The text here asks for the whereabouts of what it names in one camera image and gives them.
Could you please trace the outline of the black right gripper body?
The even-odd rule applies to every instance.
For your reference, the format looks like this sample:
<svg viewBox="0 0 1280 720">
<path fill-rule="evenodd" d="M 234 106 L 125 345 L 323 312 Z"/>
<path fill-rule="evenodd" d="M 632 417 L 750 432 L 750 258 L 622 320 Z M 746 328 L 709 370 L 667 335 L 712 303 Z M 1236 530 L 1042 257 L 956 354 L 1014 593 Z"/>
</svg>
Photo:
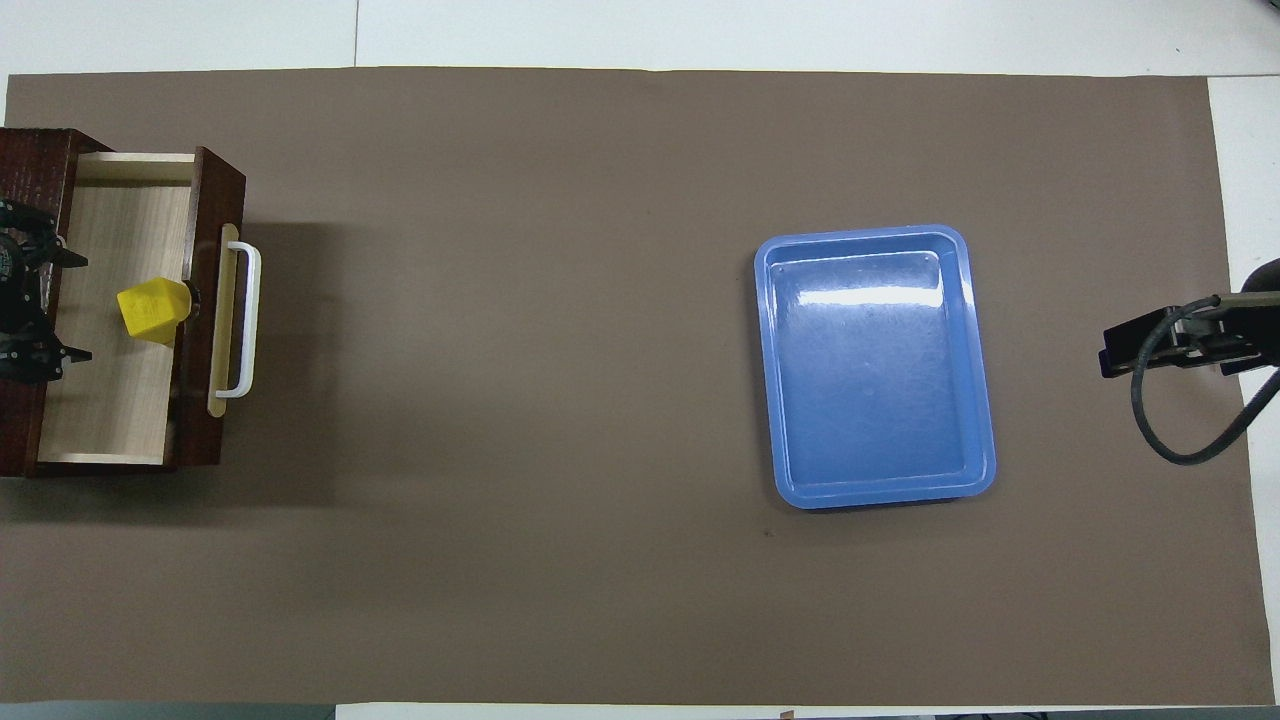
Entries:
<svg viewBox="0 0 1280 720">
<path fill-rule="evenodd" d="M 1216 366 L 1230 377 L 1277 365 L 1279 354 L 1279 260 L 1254 269 L 1243 295 L 1262 293 L 1271 304 L 1231 305 L 1226 299 L 1217 306 L 1201 309 L 1175 323 L 1179 369 Z"/>
</svg>

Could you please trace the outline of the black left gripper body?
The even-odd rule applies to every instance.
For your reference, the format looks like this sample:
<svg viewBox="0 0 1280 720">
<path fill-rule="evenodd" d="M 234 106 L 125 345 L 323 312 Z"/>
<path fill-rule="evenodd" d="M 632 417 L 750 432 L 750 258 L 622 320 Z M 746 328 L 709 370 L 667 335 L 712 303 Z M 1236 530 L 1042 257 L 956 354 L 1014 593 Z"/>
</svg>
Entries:
<svg viewBox="0 0 1280 720">
<path fill-rule="evenodd" d="M 23 269 L 1 234 L 1 332 L 49 332 L 49 319 L 38 300 L 40 269 Z"/>
</svg>

